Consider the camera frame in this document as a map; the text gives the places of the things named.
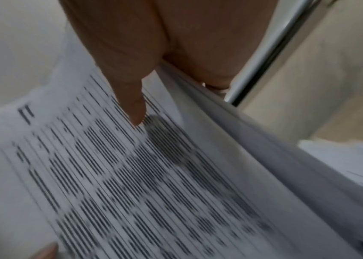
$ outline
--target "open book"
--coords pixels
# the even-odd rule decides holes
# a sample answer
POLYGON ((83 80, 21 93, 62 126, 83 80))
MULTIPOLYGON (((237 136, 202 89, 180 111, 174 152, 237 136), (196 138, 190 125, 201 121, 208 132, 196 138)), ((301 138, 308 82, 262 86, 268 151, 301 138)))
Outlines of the open book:
POLYGON ((363 187, 169 65, 134 128, 70 31, 0 109, 0 258, 363 258, 363 187))

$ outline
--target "book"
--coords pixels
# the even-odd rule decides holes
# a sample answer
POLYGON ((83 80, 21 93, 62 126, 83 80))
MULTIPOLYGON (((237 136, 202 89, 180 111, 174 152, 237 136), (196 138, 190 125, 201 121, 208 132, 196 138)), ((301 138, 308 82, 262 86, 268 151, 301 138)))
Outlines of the book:
POLYGON ((169 64, 133 127, 72 30, 0 109, 0 258, 363 258, 363 188, 169 64))

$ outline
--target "skin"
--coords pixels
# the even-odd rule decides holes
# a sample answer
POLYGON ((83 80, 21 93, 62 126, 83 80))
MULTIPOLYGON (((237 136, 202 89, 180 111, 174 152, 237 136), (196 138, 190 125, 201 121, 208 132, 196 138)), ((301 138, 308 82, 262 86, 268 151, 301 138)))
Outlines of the skin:
POLYGON ((141 79, 164 59, 228 89, 259 45, 277 0, 60 0, 133 125, 146 113, 141 79))

